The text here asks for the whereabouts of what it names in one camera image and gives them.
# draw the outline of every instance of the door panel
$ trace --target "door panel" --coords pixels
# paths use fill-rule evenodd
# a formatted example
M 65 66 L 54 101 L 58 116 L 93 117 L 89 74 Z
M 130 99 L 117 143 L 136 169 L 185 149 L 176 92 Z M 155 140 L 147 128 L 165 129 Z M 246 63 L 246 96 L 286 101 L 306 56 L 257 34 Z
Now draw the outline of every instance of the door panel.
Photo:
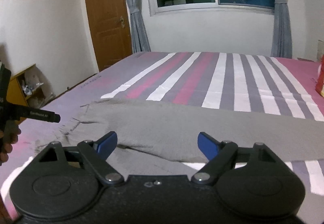
M 132 54 L 125 0 L 85 0 L 98 68 Z

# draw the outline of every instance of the shelf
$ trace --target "shelf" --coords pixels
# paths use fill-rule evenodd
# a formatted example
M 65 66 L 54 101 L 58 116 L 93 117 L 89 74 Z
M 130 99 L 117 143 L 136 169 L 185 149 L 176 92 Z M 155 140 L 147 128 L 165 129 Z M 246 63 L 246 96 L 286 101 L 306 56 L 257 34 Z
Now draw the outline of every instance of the shelf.
M 33 92 L 32 92 L 32 94 L 31 95 L 29 95 L 29 96 L 26 96 L 25 97 L 25 99 L 26 100 L 28 100 L 28 99 L 30 99 L 32 96 L 34 96 L 35 95 L 35 93 L 37 92 L 37 91 L 39 91 L 39 89 L 41 88 L 41 86 L 39 86 L 36 90 L 34 90 Z

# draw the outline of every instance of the window frame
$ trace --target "window frame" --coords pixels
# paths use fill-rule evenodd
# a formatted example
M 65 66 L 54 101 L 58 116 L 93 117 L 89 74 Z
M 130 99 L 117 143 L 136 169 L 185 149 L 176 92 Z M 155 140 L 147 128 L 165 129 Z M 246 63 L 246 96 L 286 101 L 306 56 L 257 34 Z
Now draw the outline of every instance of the window frame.
M 203 11 L 232 11 L 233 9 L 238 9 L 240 11 L 254 11 L 263 12 L 268 14 L 274 13 L 273 7 L 259 6 L 251 4 L 234 4 L 234 3 L 220 3 L 219 0 L 215 0 L 214 3 L 192 3 L 192 4 L 179 4 L 171 6 L 158 7 L 158 0 L 148 0 L 150 15 L 168 13 L 168 12 L 181 12 L 185 10 L 203 10 Z

